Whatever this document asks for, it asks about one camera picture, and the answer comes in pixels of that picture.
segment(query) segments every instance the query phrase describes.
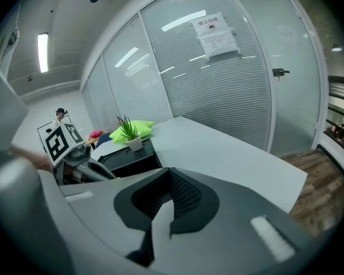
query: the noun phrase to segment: potted plant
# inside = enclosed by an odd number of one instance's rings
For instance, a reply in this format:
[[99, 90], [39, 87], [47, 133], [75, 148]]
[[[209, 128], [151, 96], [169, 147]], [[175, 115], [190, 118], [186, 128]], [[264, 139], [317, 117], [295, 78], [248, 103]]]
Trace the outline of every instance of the potted plant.
[[136, 152], [137, 150], [142, 149], [142, 140], [140, 138], [140, 135], [136, 131], [136, 126], [132, 127], [130, 119], [126, 118], [125, 115], [124, 119], [118, 117], [118, 120], [121, 131], [123, 132], [122, 136], [124, 136], [127, 139], [126, 143], [131, 148], [131, 150], [133, 152]]

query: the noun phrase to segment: fluorescent light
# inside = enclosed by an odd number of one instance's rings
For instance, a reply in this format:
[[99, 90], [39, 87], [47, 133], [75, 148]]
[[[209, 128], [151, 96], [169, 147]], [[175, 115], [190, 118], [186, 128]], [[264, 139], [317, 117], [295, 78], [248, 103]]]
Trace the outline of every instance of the fluorescent light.
[[115, 67], [120, 67], [122, 63], [124, 63], [131, 55], [133, 55], [139, 48], [133, 47], [129, 52], [125, 54], [124, 57], [121, 58], [119, 62], [115, 65]]
[[40, 60], [41, 72], [47, 72], [48, 71], [47, 42], [48, 42], [48, 34], [39, 34], [38, 35], [38, 59]]
[[174, 66], [167, 68], [166, 70], [163, 70], [160, 74], [167, 72], [168, 70], [174, 68]]
[[183, 76], [184, 74], [186, 74], [186, 73], [180, 74], [180, 75], [178, 75], [178, 76], [174, 76], [174, 77], [172, 77], [172, 78], [176, 78], [176, 77], [179, 77], [179, 76]]
[[206, 56], [206, 55], [201, 55], [201, 56], [199, 56], [199, 57], [192, 58], [192, 59], [190, 59], [189, 61], [194, 61], [194, 60], [196, 60], [196, 59], [203, 58], [203, 57], [205, 57], [205, 56]]
[[164, 32], [166, 32], [166, 31], [174, 28], [175, 26], [178, 26], [178, 25], [180, 25], [180, 24], [182, 24], [184, 22], [187, 22], [187, 21], [189, 21], [191, 19], [195, 19], [195, 18], [202, 17], [202, 16], [206, 16], [206, 11], [205, 10], [201, 10], [201, 11], [198, 11], [198, 12], [186, 15], [184, 17], [181, 17], [181, 18], [179, 18], [179, 19], [169, 23], [168, 25], [163, 26], [162, 30]]
[[127, 69], [132, 68], [133, 66], [135, 66], [135, 64], [139, 63], [140, 61], [142, 61], [144, 58], [146, 58], [148, 56], [149, 56], [149, 53], [145, 54], [143, 57], [141, 57], [140, 59], [136, 60], [133, 64], [131, 64]]

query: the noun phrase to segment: red object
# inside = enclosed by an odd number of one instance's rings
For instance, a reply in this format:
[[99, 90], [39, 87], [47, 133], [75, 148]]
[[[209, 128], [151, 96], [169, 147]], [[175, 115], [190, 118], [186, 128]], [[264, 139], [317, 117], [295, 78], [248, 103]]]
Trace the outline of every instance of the red object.
[[96, 139], [98, 138], [101, 134], [103, 133], [103, 131], [93, 131], [89, 137], [92, 138], [92, 139]]

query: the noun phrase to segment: chair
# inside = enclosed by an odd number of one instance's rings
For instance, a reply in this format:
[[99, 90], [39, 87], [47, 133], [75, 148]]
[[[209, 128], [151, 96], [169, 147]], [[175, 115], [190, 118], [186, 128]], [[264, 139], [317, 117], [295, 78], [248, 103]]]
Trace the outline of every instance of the chair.
[[110, 140], [112, 140], [110, 138], [110, 132], [109, 133], [105, 133], [104, 135], [100, 135], [98, 142], [97, 142], [97, 146], [96, 148], [98, 148], [100, 145], [102, 145], [103, 143], [109, 142]]

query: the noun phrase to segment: hand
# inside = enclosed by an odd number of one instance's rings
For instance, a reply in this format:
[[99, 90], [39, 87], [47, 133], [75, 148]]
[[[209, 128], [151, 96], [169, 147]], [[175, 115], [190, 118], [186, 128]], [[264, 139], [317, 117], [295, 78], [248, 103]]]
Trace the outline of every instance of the hand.
[[17, 157], [24, 157], [29, 160], [38, 170], [45, 170], [53, 173], [50, 158], [46, 154], [30, 152], [15, 145], [11, 145], [9, 151]]
[[36, 169], [45, 170], [53, 174], [52, 164], [48, 155], [38, 154], [32, 163]]

